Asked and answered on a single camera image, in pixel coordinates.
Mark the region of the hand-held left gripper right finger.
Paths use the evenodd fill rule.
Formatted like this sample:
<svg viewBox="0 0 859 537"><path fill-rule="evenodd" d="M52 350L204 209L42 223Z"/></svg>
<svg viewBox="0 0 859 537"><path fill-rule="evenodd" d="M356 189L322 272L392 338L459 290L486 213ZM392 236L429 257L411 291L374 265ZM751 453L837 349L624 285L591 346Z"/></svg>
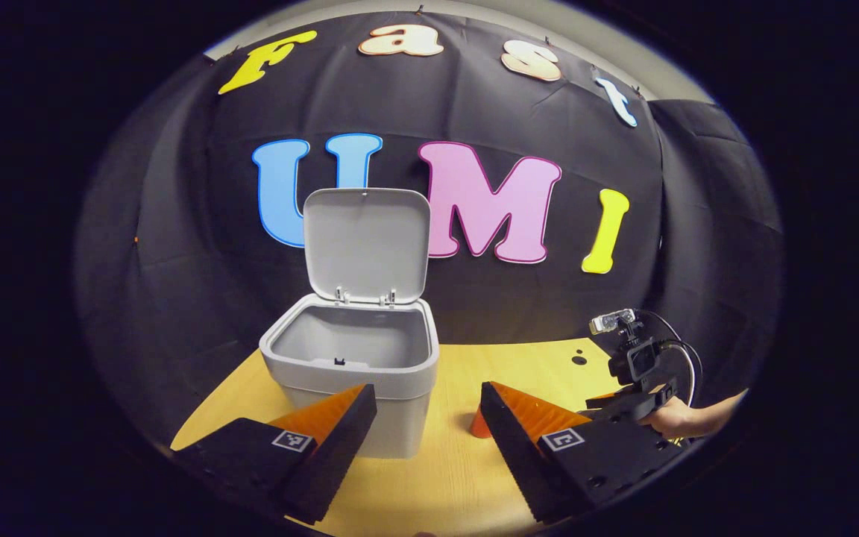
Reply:
<svg viewBox="0 0 859 537"><path fill-rule="evenodd" d="M499 382L482 384L480 414L543 524L622 500L687 449L638 422L593 421Z"/></svg>

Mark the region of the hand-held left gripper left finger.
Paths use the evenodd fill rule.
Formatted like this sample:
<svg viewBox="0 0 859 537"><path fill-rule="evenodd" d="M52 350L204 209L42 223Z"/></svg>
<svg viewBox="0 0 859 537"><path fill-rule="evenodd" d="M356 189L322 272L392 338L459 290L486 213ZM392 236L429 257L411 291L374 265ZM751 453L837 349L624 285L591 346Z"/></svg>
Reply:
<svg viewBox="0 0 859 537"><path fill-rule="evenodd" d="M377 417L373 384L270 422L236 418L174 452L214 492L267 515L324 519Z"/></svg>

